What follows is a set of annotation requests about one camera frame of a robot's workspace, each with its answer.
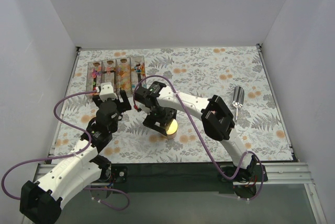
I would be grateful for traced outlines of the clear compartment candy box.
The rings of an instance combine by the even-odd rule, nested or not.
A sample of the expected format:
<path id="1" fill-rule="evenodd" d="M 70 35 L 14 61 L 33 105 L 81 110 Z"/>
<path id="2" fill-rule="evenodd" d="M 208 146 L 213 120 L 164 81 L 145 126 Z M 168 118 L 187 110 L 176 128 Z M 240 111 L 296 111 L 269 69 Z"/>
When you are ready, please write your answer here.
<path id="1" fill-rule="evenodd" d="M 86 90 L 92 91 L 102 83 L 110 82 L 114 92 L 124 90 L 131 95 L 136 85 L 146 87 L 144 56 L 136 55 L 119 59 L 93 61 L 87 66 Z"/>

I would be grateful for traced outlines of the round wooden jar lid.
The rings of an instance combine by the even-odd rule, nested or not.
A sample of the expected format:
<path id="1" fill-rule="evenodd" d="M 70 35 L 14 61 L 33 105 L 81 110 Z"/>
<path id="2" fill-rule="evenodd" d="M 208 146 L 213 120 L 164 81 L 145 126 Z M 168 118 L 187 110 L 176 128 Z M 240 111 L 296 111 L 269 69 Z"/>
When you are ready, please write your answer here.
<path id="1" fill-rule="evenodd" d="M 172 121 L 165 127 L 166 135 L 168 132 L 174 132 L 178 130 L 178 123 L 176 119 L 172 119 Z"/>

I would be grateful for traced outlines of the silver metal scoop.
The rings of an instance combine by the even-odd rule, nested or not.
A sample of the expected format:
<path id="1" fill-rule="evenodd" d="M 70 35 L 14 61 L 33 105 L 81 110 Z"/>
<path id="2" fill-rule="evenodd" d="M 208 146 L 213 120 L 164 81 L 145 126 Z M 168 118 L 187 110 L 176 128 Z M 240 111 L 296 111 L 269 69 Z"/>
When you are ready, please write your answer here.
<path id="1" fill-rule="evenodd" d="M 239 110 L 244 104 L 244 89 L 241 86 L 236 86 L 233 90 L 232 105 L 236 109 L 235 120 L 238 120 Z"/>

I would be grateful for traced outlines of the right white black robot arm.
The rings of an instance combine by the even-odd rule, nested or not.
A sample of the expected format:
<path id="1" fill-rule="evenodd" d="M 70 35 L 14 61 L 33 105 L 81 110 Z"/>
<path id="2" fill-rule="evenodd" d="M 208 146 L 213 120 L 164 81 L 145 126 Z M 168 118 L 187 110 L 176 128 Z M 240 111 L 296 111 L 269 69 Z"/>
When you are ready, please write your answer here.
<path id="1" fill-rule="evenodd" d="M 243 163 L 244 148 L 239 144 L 240 139 L 235 131 L 233 114 L 221 97 L 217 95 L 212 98 L 196 97 L 177 92 L 172 85 L 166 86 L 164 83 L 155 81 L 149 88 L 138 84 L 134 90 L 133 103 L 136 111 L 147 113 L 144 126 L 164 136 L 167 136 L 168 130 L 175 125 L 176 113 L 185 112 L 207 155 L 224 179 L 231 181 L 238 176 L 241 180 L 248 181 L 255 176 L 254 165 L 249 162 Z M 192 117 L 201 120 L 205 134 L 220 142 L 226 149 L 236 167 L 233 175 L 228 176 L 215 162 Z"/>

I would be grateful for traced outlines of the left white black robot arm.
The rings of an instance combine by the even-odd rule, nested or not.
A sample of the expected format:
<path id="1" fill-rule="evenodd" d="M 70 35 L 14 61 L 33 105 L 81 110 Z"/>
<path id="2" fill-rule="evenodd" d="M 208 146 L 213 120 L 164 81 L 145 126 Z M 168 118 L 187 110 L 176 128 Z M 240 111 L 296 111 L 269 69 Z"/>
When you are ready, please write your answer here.
<path id="1" fill-rule="evenodd" d="M 106 182 L 111 177 L 111 163 L 99 153 L 118 130 L 122 113 L 131 110 L 127 93 L 101 91 L 95 100 L 95 118 L 70 152 L 49 173 L 21 188 L 19 211 L 34 223 L 55 223 L 63 207 L 88 184 Z"/>

